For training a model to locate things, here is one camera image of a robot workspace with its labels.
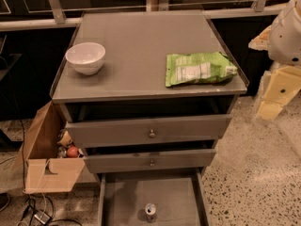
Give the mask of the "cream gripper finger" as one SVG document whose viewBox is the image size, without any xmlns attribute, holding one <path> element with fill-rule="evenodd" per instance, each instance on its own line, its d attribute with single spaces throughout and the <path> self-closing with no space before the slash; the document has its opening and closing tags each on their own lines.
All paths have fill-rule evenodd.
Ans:
<svg viewBox="0 0 301 226">
<path fill-rule="evenodd" d="M 256 116 L 265 121 L 275 119 L 300 90 L 300 68 L 284 66 L 274 70 L 270 75 Z"/>
</svg>

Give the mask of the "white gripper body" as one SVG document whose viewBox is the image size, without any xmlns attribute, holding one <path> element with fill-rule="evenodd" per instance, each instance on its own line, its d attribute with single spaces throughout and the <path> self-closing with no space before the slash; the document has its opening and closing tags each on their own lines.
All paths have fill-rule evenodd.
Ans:
<svg viewBox="0 0 301 226">
<path fill-rule="evenodd" d="M 253 50 L 267 51 L 271 60 L 301 67 L 301 28 L 269 25 L 248 44 Z"/>
</svg>

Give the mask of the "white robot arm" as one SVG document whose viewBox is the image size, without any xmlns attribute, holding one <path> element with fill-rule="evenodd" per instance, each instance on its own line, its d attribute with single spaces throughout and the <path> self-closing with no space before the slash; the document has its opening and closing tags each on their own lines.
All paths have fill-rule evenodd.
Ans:
<svg viewBox="0 0 301 226">
<path fill-rule="evenodd" d="M 290 0 L 248 47 L 267 51 L 269 58 L 278 64 L 270 73 L 257 111 L 258 118 L 270 121 L 301 90 L 301 0 Z"/>
</svg>

